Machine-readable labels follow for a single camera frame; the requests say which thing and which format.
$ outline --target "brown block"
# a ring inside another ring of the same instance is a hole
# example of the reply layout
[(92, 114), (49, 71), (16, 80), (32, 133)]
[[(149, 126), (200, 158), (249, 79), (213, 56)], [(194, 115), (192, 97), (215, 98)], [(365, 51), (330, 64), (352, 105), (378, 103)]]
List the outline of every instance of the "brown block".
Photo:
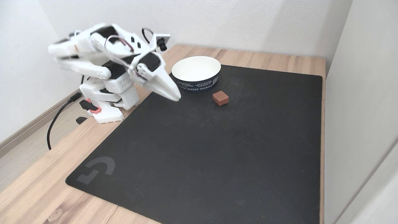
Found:
[(213, 100), (219, 106), (229, 103), (229, 97), (223, 91), (218, 91), (213, 94)]

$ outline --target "bowl rim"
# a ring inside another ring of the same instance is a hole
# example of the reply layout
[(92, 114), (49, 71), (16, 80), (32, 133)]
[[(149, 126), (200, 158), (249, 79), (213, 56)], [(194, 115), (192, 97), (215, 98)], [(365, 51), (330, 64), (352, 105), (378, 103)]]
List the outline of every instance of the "bowl rim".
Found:
[[(215, 71), (214, 71), (214, 74), (212, 73), (211, 76), (206, 76), (204, 79), (195, 80), (195, 81), (188, 81), (188, 80), (184, 80), (184, 79), (181, 79), (180, 77), (175, 76), (175, 73), (174, 73), (173, 71), (175, 70), (175, 68), (176, 68), (178, 65), (182, 64), (184, 61), (192, 60), (192, 59), (194, 59), (194, 58), (208, 58), (208, 59), (210, 59), (210, 60), (213, 60), (214, 62), (217, 62), (217, 65), (218, 65), (217, 71), (215, 70)], [(220, 63), (217, 59), (215, 59), (215, 58), (213, 58), (213, 57), (209, 57), (209, 56), (192, 56), (192, 57), (184, 58), (184, 59), (178, 61), (177, 63), (175, 63), (175, 64), (173, 65), (173, 67), (172, 67), (172, 75), (173, 75), (173, 77), (176, 78), (177, 80), (180, 80), (180, 81), (183, 81), (183, 82), (194, 82), (194, 83), (197, 83), (197, 82), (202, 82), (202, 81), (205, 81), (205, 80), (208, 80), (208, 79), (213, 78), (214, 76), (216, 76), (216, 75), (220, 72), (220, 70), (221, 70), (221, 63)]]

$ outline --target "cable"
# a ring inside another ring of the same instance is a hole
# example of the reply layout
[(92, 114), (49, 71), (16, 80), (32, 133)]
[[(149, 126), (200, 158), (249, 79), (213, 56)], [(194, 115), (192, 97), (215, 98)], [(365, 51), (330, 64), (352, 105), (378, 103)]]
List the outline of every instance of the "cable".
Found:
[(147, 37), (145, 35), (145, 30), (148, 30), (152, 35), (153, 35), (153, 32), (152, 32), (152, 30), (150, 30), (148, 28), (142, 28), (141, 29), (142, 35), (144, 36), (145, 40), (149, 43), (149, 40), (147, 39)]
[(82, 94), (80, 92), (76, 93), (75, 95), (71, 96), (69, 100), (59, 109), (57, 114), (55, 115), (53, 121), (50, 124), (49, 130), (47, 131), (47, 146), (49, 147), (49, 150), (51, 150), (51, 144), (50, 144), (50, 132), (51, 129), (53, 128), (53, 125), (55, 121), (57, 120), (58, 116), (61, 114), (61, 112), (66, 108), (67, 105), (69, 105), (72, 102), (75, 102), (78, 100), (80, 97), (82, 97)]
[(108, 49), (106, 49), (106, 43), (109, 41), (109, 39), (111, 38), (119, 38), (119, 39), (123, 39), (122, 37), (118, 36), (118, 35), (110, 35), (106, 40), (105, 43), (103, 44), (104, 49), (105, 49), (105, 54), (109, 57), (109, 59), (115, 63), (118, 63), (120, 65), (124, 65), (126, 68), (129, 68), (130, 65), (127, 64), (125, 61), (123, 61), (122, 59), (114, 56), (113, 54), (111, 54)]
[(134, 48), (123, 38), (120, 38), (120, 42), (124, 45), (124, 46), (128, 46), (131, 50), (131, 52), (134, 52)]

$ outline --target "white wall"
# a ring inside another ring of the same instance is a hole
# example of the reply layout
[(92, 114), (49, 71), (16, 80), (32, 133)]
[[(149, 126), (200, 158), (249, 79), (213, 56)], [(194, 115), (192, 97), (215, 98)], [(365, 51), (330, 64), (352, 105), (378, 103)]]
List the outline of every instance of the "white wall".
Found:
[(77, 88), (79, 77), (60, 71), (47, 54), (47, 45), (76, 29), (115, 22), (136, 33), (170, 32), (169, 47), (316, 55), (329, 65), (351, 1), (0, 1), (0, 141)]
[(378, 193), (352, 224), (398, 223), (398, 175)]
[(39, 0), (59, 36), (100, 22), (189, 43), (333, 59), (352, 0)]
[[(375, 171), (372, 172), (373, 174), (369, 177), (369, 180), (366, 182), (366, 184), (364, 184), (363, 188), (361, 188), (361, 191), (359, 191), (358, 195), (354, 198), (352, 203), (350, 203), (350, 205), (347, 207), (347, 210), (345, 210), (345, 212), (342, 214), (336, 224), (348, 224), (354, 221), (356, 223), (361, 223), (361, 220), (369, 217), (368, 215), (373, 216), (376, 219), (381, 218), (381, 216), (383, 216), (384, 214), (386, 215), (386, 218), (392, 218), (391, 215), (395, 216), (395, 218), (398, 217), (396, 215), (398, 201), (395, 199), (398, 196), (398, 191), (395, 186), (396, 180), (398, 179), (397, 143), (398, 136), (391, 144), (390, 150), (388, 150), (386, 155), (383, 156), (383, 160), (380, 163), (380, 166), (377, 166)], [(380, 203), (375, 202), (375, 198), (378, 198), (380, 192), (383, 192), (386, 188), (395, 189), (395, 194), (390, 194), (388, 200), (383, 199), (385, 202), (382, 203), (384, 205), (381, 206)], [(381, 220), (382, 219), (380, 219), (380, 222), (370, 223), (384, 224), (384, 222), (381, 222)]]
[(354, 0), (326, 80), (325, 224), (398, 134), (398, 1)]
[(47, 46), (58, 37), (37, 0), (0, 1), (0, 141), (76, 90)]

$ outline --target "wooden table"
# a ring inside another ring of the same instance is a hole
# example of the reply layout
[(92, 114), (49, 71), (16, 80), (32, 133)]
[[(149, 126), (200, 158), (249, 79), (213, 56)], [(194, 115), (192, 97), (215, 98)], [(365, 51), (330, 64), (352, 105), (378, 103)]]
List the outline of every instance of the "wooden table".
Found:
[[(223, 65), (320, 75), (323, 77), (320, 223), (323, 223), (325, 59), (176, 45), (164, 54), (166, 70), (179, 60), (204, 55)], [(149, 92), (138, 88), (140, 100)], [(0, 223), (158, 223), (66, 185), (66, 177), (120, 124), (87, 119), (0, 193)]]

